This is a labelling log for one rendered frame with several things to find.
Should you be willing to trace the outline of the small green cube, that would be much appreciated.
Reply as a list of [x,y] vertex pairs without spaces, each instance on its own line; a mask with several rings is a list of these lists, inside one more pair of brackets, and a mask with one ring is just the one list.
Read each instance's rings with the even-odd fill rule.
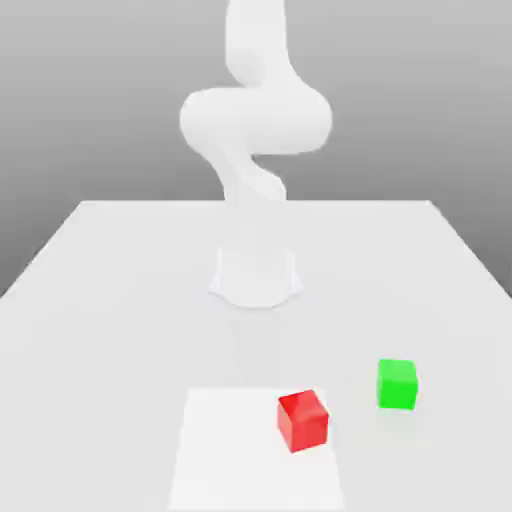
[[416,365],[406,359],[380,359],[377,368],[377,405],[412,411],[419,390]]

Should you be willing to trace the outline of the small red cube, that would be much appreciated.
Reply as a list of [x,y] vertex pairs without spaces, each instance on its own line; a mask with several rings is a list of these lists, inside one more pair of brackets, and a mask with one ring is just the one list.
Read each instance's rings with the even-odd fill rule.
[[312,389],[280,396],[277,427],[291,453],[327,443],[329,413]]

